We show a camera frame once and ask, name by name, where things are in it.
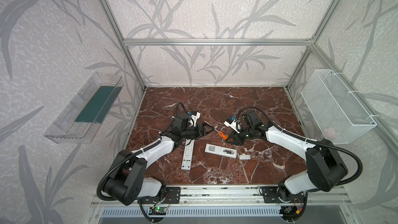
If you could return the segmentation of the orange handled screwdriver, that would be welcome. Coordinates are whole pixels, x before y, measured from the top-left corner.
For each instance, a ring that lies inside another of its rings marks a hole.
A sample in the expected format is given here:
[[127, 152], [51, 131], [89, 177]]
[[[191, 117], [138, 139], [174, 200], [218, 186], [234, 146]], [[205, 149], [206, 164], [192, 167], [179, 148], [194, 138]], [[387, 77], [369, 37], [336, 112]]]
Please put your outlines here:
[[225, 135], [223, 132], [218, 131], [215, 127], [211, 126], [210, 131], [208, 133], [216, 132], [223, 140], [227, 140], [229, 137]]

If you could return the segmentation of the white remote control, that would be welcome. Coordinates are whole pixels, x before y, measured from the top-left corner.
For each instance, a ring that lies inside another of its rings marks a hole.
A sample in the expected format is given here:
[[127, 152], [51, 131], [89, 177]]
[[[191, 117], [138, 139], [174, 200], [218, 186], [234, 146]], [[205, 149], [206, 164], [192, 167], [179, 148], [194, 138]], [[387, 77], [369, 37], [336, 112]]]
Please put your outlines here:
[[205, 152], [214, 154], [214, 155], [223, 156], [223, 157], [233, 158], [233, 159], [236, 159], [236, 157], [237, 157], [237, 150], [231, 149], [231, 148], [226, 148], [226, 147], [221, 147], [221, 146], [216, 146], [213, 144], [206, 144]]

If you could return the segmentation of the white battery cover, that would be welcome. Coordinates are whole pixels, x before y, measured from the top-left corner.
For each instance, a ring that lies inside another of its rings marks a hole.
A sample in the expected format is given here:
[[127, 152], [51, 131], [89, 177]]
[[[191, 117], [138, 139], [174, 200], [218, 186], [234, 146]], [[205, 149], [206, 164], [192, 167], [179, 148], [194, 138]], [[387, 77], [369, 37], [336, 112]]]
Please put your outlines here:
[[240, 155], [240, 156], [239, 156], [239, 159], [240, 159], [240, 160], [250, 160], [250, 159], [251, 159], [251, 156], [250, 156], [250, 155]]

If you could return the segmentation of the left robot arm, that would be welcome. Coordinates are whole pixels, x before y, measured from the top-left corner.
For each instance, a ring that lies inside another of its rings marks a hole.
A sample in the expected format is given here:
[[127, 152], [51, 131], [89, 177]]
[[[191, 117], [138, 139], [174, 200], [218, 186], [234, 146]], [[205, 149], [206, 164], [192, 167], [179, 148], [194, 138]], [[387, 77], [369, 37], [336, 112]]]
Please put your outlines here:
[[134, 201], [151, 199], [161, 202], [166, 198], [166, 184], [146, 177], [146, 170], [163, 156], [181, 145], [189, 145], [210, 133], [215, 128], [199, 122], [201, 114], [175, 110], [170, 124], [149, 145], [133, 152], [120, 151], [108, 172], [100, 180], [96, 196], [102, 201], [118, 201], [125, 206]]

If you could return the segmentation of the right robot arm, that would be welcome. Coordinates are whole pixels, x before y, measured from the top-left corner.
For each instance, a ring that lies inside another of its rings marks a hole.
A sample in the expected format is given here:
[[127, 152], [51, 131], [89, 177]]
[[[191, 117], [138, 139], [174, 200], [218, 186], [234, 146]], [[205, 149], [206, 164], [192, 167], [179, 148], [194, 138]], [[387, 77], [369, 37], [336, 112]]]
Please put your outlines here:
[[335, 186], [355, 181], [363, 172], [361, 159], [353, 152], [335, 146], [327, 139], [313, 140], [290, 132], [271, 118], [266, 122], [258, 117], [259, 108], [241, 109], [227, 118], [224, 125], [233, 131], [226, 142], [241, 146], [246, 140], [262, 139], [279, 145], [306, 162], [305, 171], [287, 177], [279, 184], [279, 192], [296, 195], [305, 191], [329, 192]]

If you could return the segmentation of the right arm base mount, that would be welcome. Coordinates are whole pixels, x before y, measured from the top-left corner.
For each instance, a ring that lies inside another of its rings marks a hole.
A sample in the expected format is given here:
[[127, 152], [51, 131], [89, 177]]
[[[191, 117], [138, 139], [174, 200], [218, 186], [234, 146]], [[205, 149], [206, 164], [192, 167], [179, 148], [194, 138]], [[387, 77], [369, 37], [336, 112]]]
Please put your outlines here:
[[300, 192], [294, 195], [285, 187], [263, 186], [259, 188], [259, 192], [263, 197], [264, 203], [304, 203], [307, 199], [306, 193]]

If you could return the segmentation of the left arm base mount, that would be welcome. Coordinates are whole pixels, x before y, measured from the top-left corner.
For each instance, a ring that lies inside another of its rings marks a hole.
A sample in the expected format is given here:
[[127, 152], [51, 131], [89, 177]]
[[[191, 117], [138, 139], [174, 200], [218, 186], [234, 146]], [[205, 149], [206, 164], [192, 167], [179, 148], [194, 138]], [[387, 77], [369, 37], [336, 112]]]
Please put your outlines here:
[[178, 204], [180, 202], [180, 187], [162, 187], [154, 197], [146, 196], [141, 198], [143, 204]]

